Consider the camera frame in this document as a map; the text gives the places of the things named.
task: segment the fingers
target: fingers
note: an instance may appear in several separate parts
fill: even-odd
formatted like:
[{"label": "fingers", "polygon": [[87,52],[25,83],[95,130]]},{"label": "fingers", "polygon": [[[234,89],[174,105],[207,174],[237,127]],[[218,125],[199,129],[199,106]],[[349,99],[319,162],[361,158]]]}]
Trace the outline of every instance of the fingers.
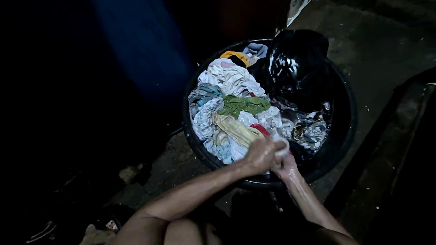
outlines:
[{"label": "fingers", "polygon": [[283,141],[273,142],[274,150],[278,151],[286,147],[286,143]]}]

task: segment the concrete floor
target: concrete floor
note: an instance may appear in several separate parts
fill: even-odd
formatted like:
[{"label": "concrete floor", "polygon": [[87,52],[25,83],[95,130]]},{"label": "concrete floor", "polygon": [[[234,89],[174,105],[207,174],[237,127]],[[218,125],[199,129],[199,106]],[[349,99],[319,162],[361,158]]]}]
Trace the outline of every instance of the concrete floor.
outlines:
[{"label": "concrete floor", "polygon": [[[424,30],[327,0],[312,1],[289,28],[311,29],[329,37],[328,57],[347,75],[357,101],[358,128],[346,157],[310,184],[324,202],[393,89],[407,78],[436,66],[436,42]],[[210,171],[196,158],[183,133],[173,136],[165,152],[152,164],[151,177],[144,186],[127,185],[110,203],[138,209],[165,190]],[[240,191],[231,191],[216,206],[229,214],[231,197]]]}]

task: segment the light blue cloth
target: light blue cloth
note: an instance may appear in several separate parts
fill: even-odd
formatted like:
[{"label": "light blue cloth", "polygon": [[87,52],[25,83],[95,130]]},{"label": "light blue cloth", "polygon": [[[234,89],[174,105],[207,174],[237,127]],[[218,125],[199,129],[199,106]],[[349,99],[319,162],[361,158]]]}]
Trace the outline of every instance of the light blue cloth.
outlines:
[{"label": "light blue cloth", "polygon": [[259,58],[265,58],[266,52],[268,51],[268,47],[263,44],[255,44],[250,43],[247,47],[244,48],[244,54],[252,54]]},{"label": "light blue cloth", "polygon": [[216,146],[212,139],[208,139],[203,143],[203,146],[212,155],[218,157],[219,160],[222,160],[224,164],[232,163],[232,152],[228,141],[223,142],[220,146]]},{"label": "light blue cloth", "polygon": [[221,88],[210,83],[202,83],[194,89],[188,96],[189,104],[195,103],[197,107],[206,104],[209,100],[221,97]]},{"label": "light blue cloth", "polygon": [[217,157],[219,160],[222,160],[224,164],[232,163],[232,148],[228,141],[223,142],[220,146],[216,147]]},{"label": "light blue cloth", "polygon": [[218,134],[212,122],[212,114],[223,107],[224,100],[221,97],[217,97],[201,106],[199,112],[195,114],[192,120],[192,129],[201,141],[213,139]]}]

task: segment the grey cloth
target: grey cloth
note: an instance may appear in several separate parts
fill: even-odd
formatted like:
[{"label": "grey cloth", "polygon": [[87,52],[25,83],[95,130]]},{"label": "grey cloth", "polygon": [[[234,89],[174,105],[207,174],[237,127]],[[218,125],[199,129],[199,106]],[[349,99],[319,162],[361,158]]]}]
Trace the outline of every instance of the grey cloth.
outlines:
[{"label": "grey cloth", "polygon": [[259,58],[265,58],[267,51],[268,47],[266,45],[250,43],[247,47],[244,48],[243,53],[256,55]]}]

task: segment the white cloth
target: white cloth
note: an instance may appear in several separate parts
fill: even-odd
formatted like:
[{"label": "white cloth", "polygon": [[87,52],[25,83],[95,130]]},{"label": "white cloth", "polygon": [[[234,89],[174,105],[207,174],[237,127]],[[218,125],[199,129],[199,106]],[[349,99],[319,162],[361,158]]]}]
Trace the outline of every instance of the white cloth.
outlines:
[{"label": "white cloth", "polygon": [[259,123],[251,113],[241,111],[239,113],[238,122],[244,124],[246,127],[250,127],[252,124]]},{"label": "white cloth", "polygon": [[192,129],[201,141],[213,137],[215,127],[212,127],[212,114],[223,107],[224,100],[221,97],[213,98],[199,107],[200,111],[195,114],[192,121]]},{"label": "white cloth", "polygon": [[289,119],[282,119],[282,126],[279,128],[278,132],[288,140],[292,140],[292,130],[295,124]]},{"label": "white cloth", "polygon": [[273,128],[280,128],[282,126],[280,110],[275,106],[271,106],[268,110],[257,114],[256,118],[259,120],[259,124],[268,132]]},{"label": "white cloth", "polygon": [[247,155],[248,149],[245,146],[241,146],[238,142],[234,141],[230,136],[227,137],[227,141],[230,144],[231,154],[233,161],[242,159]]},{"label": "white cloth", "polygon": [[286,144],[286,147],[276,151],[275,156],[276,157],[287,157],[289,155],[289,141],[279,135],[277,133],[276,129],[272,129],[271,132],[269,132],[269,135],[271,136],[271,139],[274,142],[283,141]]},{"label": "white cloth", "polygon": [[217,85],[224,95],[234,94],[243,97],[244,92],[252,92],[258,97],[265,97],[265,90],[260,86],[254,77],[238,65],[229,68],[222,67],[221,63],[232,63],[230,59],[220,58],[209,64],[208,69],[198,76],[198,85],[203,82]]},{"label": "white cloth", "polygon": [[198,76],[197,86],[199,86],[203,82],[207,82],[210,84],[215,84],[215,85],[219,86],[220,88],[222,88],[222,85],[219,85],[219,82],[217,79],[217,77],[223,73],[224,68],[221,66],[222,62],[233,63],[233,61],[231,59],[227,59],[227,58],[219,58],[219,59],[212,61],[209,64],[207,70],[203,71]]}]

